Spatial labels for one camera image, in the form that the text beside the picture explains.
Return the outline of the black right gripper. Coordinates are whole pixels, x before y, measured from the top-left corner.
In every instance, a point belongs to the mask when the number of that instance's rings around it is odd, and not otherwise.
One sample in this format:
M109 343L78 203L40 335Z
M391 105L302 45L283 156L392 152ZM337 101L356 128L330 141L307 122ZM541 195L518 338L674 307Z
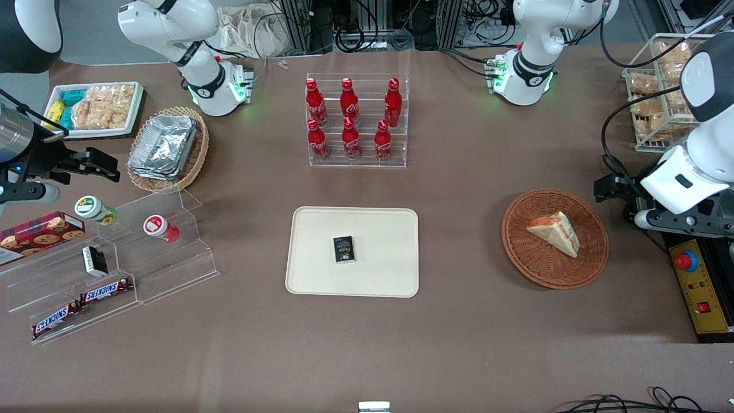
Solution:
M115 157L96 148L86 148L85 158L82 153L68 149L64 138L65 133L35 129L25 149L13 156L2 155L2 180L20 183L31 178L42 178L68 185L71 175L79 174L120 182L118 160Z

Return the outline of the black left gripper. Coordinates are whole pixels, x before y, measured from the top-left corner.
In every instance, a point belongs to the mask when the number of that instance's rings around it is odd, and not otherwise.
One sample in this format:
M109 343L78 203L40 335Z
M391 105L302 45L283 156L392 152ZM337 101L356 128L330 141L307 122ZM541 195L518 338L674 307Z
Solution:
M617 198L626 199L626 221L677 221L676 214L653 199L637 181L627 182L626 175L621 173L610 173L609 182L595 182L594 196L597 203Z

